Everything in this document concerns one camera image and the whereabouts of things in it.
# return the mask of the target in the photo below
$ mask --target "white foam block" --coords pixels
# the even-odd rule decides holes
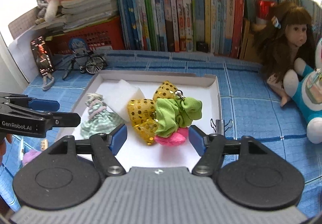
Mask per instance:
[[[130,122],[127,111],[130,100],[145,99],[139,87],[133,86],[125,80],[120,80],[106,95],[104,99],[107,106],[126,122]]]

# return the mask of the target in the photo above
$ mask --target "miniature bicycle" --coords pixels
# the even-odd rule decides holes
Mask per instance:
[[[83,57],[88,57],[84,66],[80,65],[76,60]],[[83,54],[80,54],[73,51],[73,57],[71,58],[70,63],[68,64],[68,67],[65,70],[65,74],[62,77],[63,80],[65,80],[67,76],[70,74],[70,72],[74,69],[75,63],[77,63],[77,65],[79,66],[79,70],[81,73],[88,72],[89,74],[95,74],[107,65],[106,60],[104,59],[102,54],[94,54],[93,51],[84,51]]]

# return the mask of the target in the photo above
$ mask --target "human hand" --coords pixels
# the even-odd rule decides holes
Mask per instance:
[[[12,143],[11,134],[7,134],[6,139],[10,144]],[[3,142],[0,144],[0,164],[2,163],[2,158],[3,158],[3,155],[5,155],[6,150],[7,150],[7,144],[5,140],[3,140]]]

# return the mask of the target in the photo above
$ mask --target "brown hair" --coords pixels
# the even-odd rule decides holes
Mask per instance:
[[[270,21],[276,16],[281,28],[275,28]],[[307,25],[307,40],[297,51],[296,58],[301,57],[314,68],[315,43],[312,33],[312,18],[307,10],[291,2],[273,6],[268,14],[266,27],[254,36],[254,47],[262,60],[262,73],[266,78],[277,75],[277,82],[282,81],[285,73],[293,69],[290,48],[285,37],[285,28],[292,24]]]

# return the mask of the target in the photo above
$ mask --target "yellow sequined fabric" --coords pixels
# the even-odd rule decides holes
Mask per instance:
[[[132,127],[148,145],[154,143],[155,131],[158,129],[155,119],[155,101],[158,98],[174,99],[177,89],[171,82],[164,81],[155,91],[152,100],[140,99],[129,102],[127,109]]]

